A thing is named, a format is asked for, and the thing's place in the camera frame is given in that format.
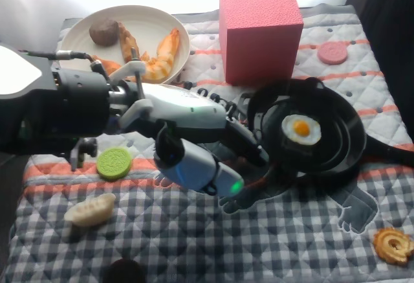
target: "pink block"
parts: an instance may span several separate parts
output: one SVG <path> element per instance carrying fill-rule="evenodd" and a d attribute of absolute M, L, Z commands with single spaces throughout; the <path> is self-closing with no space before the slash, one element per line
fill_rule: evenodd
<path fill-rule="evenodd" d="M 220 0 L 226 81 L 259 87 L 290 78 L 302 28 L 296 0 Z"/>

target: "white plate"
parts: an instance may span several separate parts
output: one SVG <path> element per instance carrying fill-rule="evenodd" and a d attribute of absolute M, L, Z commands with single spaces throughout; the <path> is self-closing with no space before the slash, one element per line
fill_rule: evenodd
<path fill-rule="evenodd" d="M 151 57 L 157 57 L 157 47 L 171 29 L 177 28 L 180 32 L 180 43 L 175 55 L 173 68 L 163 84 L 168 84 L 177 77 L 190 55 L 190 37 L 180 21 L 164 11 L 148 6 L 114 6 L 93 13 L 81 21 L 67 33 L 61 43 L 61 50 L 72 50 L 97 55 L 102 59 L 125 64 L 122 58 L 119 40 L 110 47 L 101 47 L 95 44 L 90 35 L 89 27 L 105 18 L 122 22 L 126 29 L 135 37 L 140 55 L 148 51 Z M 62 68 L 90 71 L 87 60 L 60 61 Z"/>

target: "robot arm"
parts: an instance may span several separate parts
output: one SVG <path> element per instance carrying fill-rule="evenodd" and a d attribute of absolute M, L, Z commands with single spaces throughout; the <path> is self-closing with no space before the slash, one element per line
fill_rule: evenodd
<path fill-rule="evenodd" d="M 142 62 L 121 68 L 114 81 L 99 61 L 85 72 L 53 68 L 48 60 L 87 54 L 65 51 L 45 57 L 0 44 L 1 151 L 57 155 L 74 170 L 84 154 L 96 156 L 95 137 L 137 131 L 156 140 L 155 162 L 166 177 L 218 196 L 236 195 L 243 179 L 195 143 L 221 141 L 253 164 L 268 163 L 251 132 L 220 104 L 178 87 L 141 84 Z M 134 73 L 136 83 L 120 80 L 122 73 Z"/>

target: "quilted tablecloth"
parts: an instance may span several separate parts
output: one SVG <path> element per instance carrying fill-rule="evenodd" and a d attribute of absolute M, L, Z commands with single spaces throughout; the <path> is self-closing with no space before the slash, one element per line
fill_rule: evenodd
<path fill-rule="evenodd" d="M 319 5 L 305 23 L 294 78 L 318 77 L 346 98 L 368 134 L 413 144 L 354 9 Z M 190 34 L 191 55 L 177 85 L 189 80 L 237 102 L 243 88 L 224 81 L 218 12 L 177 15 Z M 79 19 L 66 20 L 61 37 Z M 317 58 L 325 41 L 342 41 L 341 65 Z M 414 282 L 414 262 L 392 266 L 376 255 L 373 235 L 396 227 L 414 234 L 414 173 L 365 163 L 341 190 L 277 180 L 249 182 L 238 198 L 188 191 L 163 178 L 153 141 L 137 133 L 98 138 L 100 151 L 123 146 L 134 157 L 129 175 L 106 183 L 94 159 L 81 170 L 51 155 L 33 156 L 10 231 L 2 282 L 101 282 L 108 266 L 132 258 L 148 282 Z M 71 206 L 104 192 L 116 195 L 111 219 L 90 229 L 63 221 Z"/>

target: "pan handle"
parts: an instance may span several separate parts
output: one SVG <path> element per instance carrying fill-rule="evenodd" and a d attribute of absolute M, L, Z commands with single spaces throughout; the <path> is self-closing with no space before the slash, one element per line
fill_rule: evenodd
<path fill-rule="evenodd" d="M 414 167 L 414 152 L 398 149 L 367 135 L 366 155 Z"/>

